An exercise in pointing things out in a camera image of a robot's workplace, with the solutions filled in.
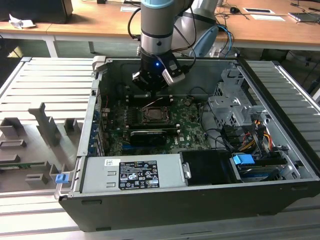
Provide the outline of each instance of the blue latch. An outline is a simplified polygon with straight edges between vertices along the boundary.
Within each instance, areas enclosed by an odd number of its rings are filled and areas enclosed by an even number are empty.
[[[69,183],[69,173],[60,173],[55,177],[56,184],[67,184]]]
[[[238,154],[233,157],[233,161],[238,164],[255,164],[254,158],[250,154]]]

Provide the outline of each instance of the white paper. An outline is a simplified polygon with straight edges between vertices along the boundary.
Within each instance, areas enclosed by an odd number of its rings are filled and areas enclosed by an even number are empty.
[[[120,11],[121,12],[130,12],[130,13],[132,13],[137,9],[138,9],[138,7],[134,7],[134,6],[122,6]]]
[[[32,28],[36,26],[31,20],[20,20],[13,17],[11,14],[9,14],[9,16],[9,23],[17,29]]]
[[[269,20],[269,21],[285,21],[280,16],[272,16],[272,15],[257,15],[257,14],[251,14],[251,17],[253,17],[255,20]]]

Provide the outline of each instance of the blue plastic tab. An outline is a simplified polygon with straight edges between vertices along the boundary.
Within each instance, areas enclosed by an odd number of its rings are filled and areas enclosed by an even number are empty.
[[[56,184],[67,184],[69,183],[69,173],[60,173],[55,177]]]
[[[151,9],[163,9],[174,3],[174,0],[142,0],[141,3]]]
[[[238,154],[233,157],[233,161],[238,164],[255,164],[254,158],[250,154]]]

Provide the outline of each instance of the desk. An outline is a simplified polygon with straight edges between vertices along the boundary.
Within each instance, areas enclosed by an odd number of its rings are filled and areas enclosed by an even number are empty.
[[[290,0],[228,0],[231,5],[242,8],[271,9],[276,15],[287,15],[288,12],[302,12],[301,9],[290,6]],[[319,8],[315,2],[302,2],[308,7]],[[73,15],[68,24],[36,23],[37,27],[19,30],[6,22],[0,22],[0,34],[11,39],[44,40],[51,57],[58,56],[56,41],[86,41],[90,51],[94,52],[93,42],[132,43],[127,32],[127,23],[131,12],[121,12],[121,4],[109,2],[97,4],[95,0],[72,0]],[[218,7],[216,13],[230,10],[230,6]],[[234,47],[264,48],[283,50],[320,51],[320,25],[296,23],[290,16],[283,16],[285,21],[255,20],[247,15],[230,15],[226,20],[229,30],[235,37]],[[217,17],[221,24],[224,20]],[[133,33],[140,32],[140,14],[137,14],[131,24]],[[216,43],[223,44],[226,34],[220,32]]]
[[[290,0],[229,0],[230,5],[236,5],[243,14],[248,14],[243,8],[270,9],[275,14],[302,13],[297,7],[291,6]],[[300,7],[320,8],[316,2],[299,2]],[[216,13],[230,13],[230,6],[217,7]],[[316,23],[297,23],[291,16],[282,16],[285,21],[255,20],[252,16],[229,15],[226,20],[228,29],[233,33],[235,47],[262,48],[281,50],[309,50],[320,51],[320,25]],[[222,17],[217,16],[221,24],[225,24]]]

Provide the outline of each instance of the power supply label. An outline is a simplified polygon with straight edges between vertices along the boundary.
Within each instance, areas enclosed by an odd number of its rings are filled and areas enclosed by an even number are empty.
[[[119,164],[119,189],[159,188],[157,161],[132,161]]]

